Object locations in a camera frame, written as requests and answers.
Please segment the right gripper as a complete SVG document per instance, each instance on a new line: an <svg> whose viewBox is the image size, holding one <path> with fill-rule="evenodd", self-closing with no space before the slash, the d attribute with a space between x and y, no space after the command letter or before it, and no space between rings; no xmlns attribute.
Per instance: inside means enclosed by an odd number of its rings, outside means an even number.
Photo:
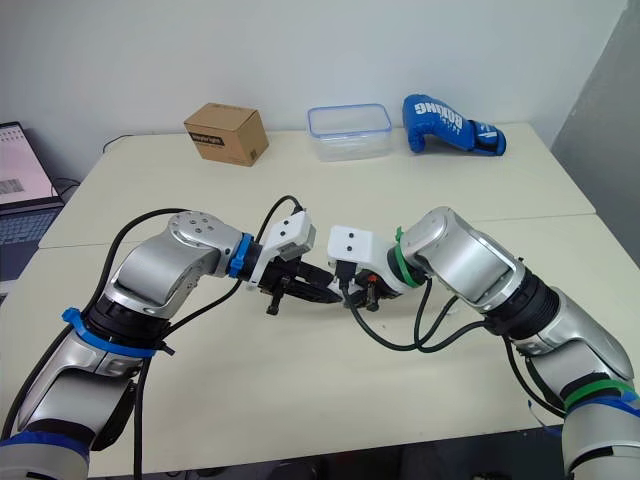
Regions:
<svg viewBox="0 0 640 480"><path fill-rule="evenodd" d="M350 299L357 309L377 311L380 300L396 297L396 291L384 281L381 275L369 269L358 272L347 270L343 273L343 280L348 288L348 294L343 296L345 308L348 307L347 299Z"/></svg>

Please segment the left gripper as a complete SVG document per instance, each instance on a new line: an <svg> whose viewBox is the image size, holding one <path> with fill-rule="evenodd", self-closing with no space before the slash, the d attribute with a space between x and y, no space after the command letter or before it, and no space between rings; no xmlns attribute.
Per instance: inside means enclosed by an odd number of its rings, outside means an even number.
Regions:
<svg viewBox="0 0 640 480"><path fill-rule="evenodd" d="M297 275L306 282L332 281L331 272L308 263L298 264ZM258 284L260 291L271 297L266 313L276 316L285 295L311 303L334 304L343 301L342 295L330 288L306 282L296 280L296 274L291 269L285 269L280 264L269 264Z"/></svg>

